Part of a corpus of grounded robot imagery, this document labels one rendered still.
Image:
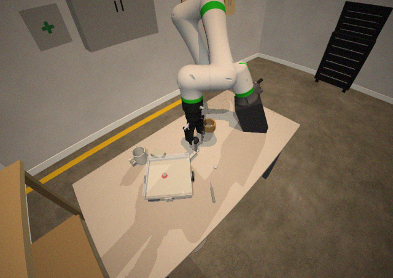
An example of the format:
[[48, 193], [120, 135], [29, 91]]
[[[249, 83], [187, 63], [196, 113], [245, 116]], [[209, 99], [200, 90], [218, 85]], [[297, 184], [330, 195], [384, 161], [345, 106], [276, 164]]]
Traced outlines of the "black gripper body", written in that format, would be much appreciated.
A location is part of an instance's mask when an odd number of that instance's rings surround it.
[[187, 119], [187, 124], [189, 123], [189, 127], [193, 128], [193, 123], [195, 122], [197, 125], [197, 121], [201, 118], [201, 111], [195, 114], [188, 114], [185, 112], [185, 117]]

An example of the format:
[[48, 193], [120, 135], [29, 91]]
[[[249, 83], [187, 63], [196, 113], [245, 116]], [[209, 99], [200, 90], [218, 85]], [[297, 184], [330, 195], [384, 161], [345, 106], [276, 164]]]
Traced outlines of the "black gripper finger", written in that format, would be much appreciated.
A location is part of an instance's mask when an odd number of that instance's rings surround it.
[[203, 132], [201, 132], [201, 131], [204, 130], [204, 115], [201, 114], [201, 118], [200, 118], [200, 120], [197, 121], [197, 125], [195, 128], [197, 131], [196, 136], [197, 136], [197, 138], [199, 138], [199, 142], [201, 142], [201, 135], [203, 134]]
[[193, 123], [193, 128], [189, 127], [189, 123], [186, 125], [186, 127], [183, 127], [184, 133], [185, 133], [185, 140], [189, 142], [190, 148], [194, 149], [194, 141], [193, 141], [193, 134], [195, 130], [195, 125], [196, 123]]

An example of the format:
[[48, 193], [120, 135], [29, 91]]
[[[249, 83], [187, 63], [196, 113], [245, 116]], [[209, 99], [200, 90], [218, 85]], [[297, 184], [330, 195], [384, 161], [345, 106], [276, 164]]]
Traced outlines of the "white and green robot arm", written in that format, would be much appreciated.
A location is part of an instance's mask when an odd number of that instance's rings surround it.
[[[232, 89], [236, 104], [242, 107], [258, 100], [258, 94], [263, 92], [259, 84], [263, 79], [252, 82], [247, 64], [233, 62], [224, 0], [187, 0], [173, 9], [171, 19], [195, 64], [210, 62], [210, 65], [186, 65], [177, 73], [184, 112], [195, 114], [204, 110], [204, 91], [215, 93]], [[198, 26], [201, 19], [208, 49]]]

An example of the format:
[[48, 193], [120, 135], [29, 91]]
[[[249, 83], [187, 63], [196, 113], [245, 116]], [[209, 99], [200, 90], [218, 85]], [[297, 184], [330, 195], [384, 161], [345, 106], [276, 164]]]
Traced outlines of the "brown cylinder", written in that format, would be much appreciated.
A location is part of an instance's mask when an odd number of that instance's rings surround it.
[[[205, 126], [205, 125], [212, 125], [212, 126]], [[216, 121], [211, 119], [211, 118], [207, 118], [204, 119], [204, 132], [206, 133], [211, 133], [213, 131], [215, 131], [216, 129]]]

